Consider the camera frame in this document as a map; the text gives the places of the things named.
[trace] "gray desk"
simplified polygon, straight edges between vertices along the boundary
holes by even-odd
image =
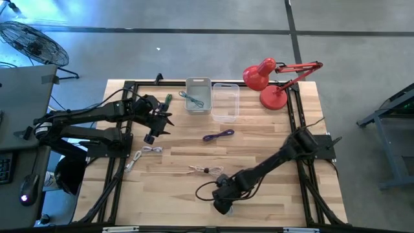
[[[0,109],[5,110],[6,116],[0,124],[0,149],[17,151],[13,182],[0,185],[1,230],[33,227],[43,206],[42,189],[50,148],[37,146],[36,141],[33,143],[37,140],[34,135],[30,138],[32,142],[28,143],[12,133],[24,130],[33,124],[33,119],[46,114],[53,87],[48,77],[55,74],[55,65],[0,69],[0,83],[3,84],[0,87]],[[39,175],[38,198],[32,206],[23,206],[19,202],[19,190],[23,178],[30,175],[32,169]]]

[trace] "concrete floor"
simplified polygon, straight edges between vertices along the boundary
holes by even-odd
[[[15,0],[24,23],[107,28],[214,28],[288,30],[283,0]],[[413,31],[413,1],[292,0],[298,30]],[[12,19],[9,9],[0,21]],[[268,56],[294,63],[290,36],[244,34],[115,34],[46,32],[70,56],[67,69],[79,80],[66,80],[53,95],[66,108],[99,102],[110,78],[208,76],[241,79],[245,67]],[[336,146],[343,201],[351,224],[412,231],[414,187],[381,192],[377,184],[391,171],[375,129],[355,122],[372,113],[393,93],[412,83],[414,38],[298,37],[302,61],[324,67],[308,80],[317,81],[327,128],[343,139]],[[0,44],[0,61],[30,62]],[[278,80],[289,75],[273,75]],[[50,169],[58,155],[50,160]],[[65,203],[56,208],[54,203]],[[54,224],[70,221],[75,200],[60,191],[48,194],[45,212]]]

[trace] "computer mouse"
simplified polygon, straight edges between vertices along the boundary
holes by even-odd
[[[19,200],[23,206],[31,206],[38,198],[39,175],[30,174],[25,176],[20,186]]]

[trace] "butcher block tabletop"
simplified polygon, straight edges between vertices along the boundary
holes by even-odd
[[[104,98],[123,88],[125,80],[108,80]],[[307,125],[323,117],[315,82],[299,82],[300,95]],[[288,110],[265,109],[259,101],[259,92],[240,87],[240,113],[233,123],[220,123],[211,115],[189,115],[179,91],[185,87],[140,86],[138,93],[152,94],[163,102],[167,94],[173,95],[169,118],[175,126],[166,126],[170,135],[155,138],[152,146],[163,147],[162,153],[143,152],[129,173],[124,173],[120,192],[117,225],[169,225],[169,226],[226,226],[226,227],[300,227],[305,226],[298,170],[294,161],[286,162],[271,171],[263,180],[256,196],[246,201],[235,201],[232,215],[224,216],[215,210],[212,202],[198,200],[195,190],[214,181],[209,174],[190,172],[188,166],[222,166],[224,173],[233,175],[241,169],[254,167],[273,155],[291,132]],[[121,99],[122,92],[109,101]],[[295,99],[292,98],[296,124],[299,118]],[[97,128],[114,127],[99,122]],[[203,136],[233,129],[234,135],[204,142]],[[325,122],[309,128],[314,134],[327,132]],[[133,123],[134,134],[131,156],[142,146],[149,129]],[[87,167],[73,221],[82,218],[102,193],[109,159],[99,158]],[[340,185],[332,164],[315,161],[316,177],[321,196],[334,213],[346,222]],[[212,198],[214,185],[199,192]],[[312,216],[316,219],[313,198],[310,196]],[[110,195],[105,219],[111,211]]]

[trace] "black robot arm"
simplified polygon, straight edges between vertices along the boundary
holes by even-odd
[[[149,128],[144,142],[152,144],[154,137],[169,134],[164,131],[166,124],[173,125],[168,117],[171,113],[157,111],[159,102],[154,96],[144,95],[136,102],[132,98],[109,102],[102,107],[81,110],[52,111],[40,119],[34,120],[37,125],[34,134],[42,144],[50,146],[54,151],[73,157],[84,157],[86,152],[66,142],[62,138],[89,139],[80,142],[88,148],[88,157],[125,157],[129,154],[128,145],[132,140],[131,129],[125,133],[120,128],[89,129],[73,126],[88,122],[105,120],[108,122],[125,122],[132,120]]]
[[[222,214],[231,208],[233,201],[249,199],[256,184],[273,169],[292,159],[311,155],[318,149],[314,137],[307,128],[299,128],[286,139],[284,145],[274,155],[254,168],[241,170],[231,177],[222,174],[216,180],[219,187],[213,191],[214,207]]]

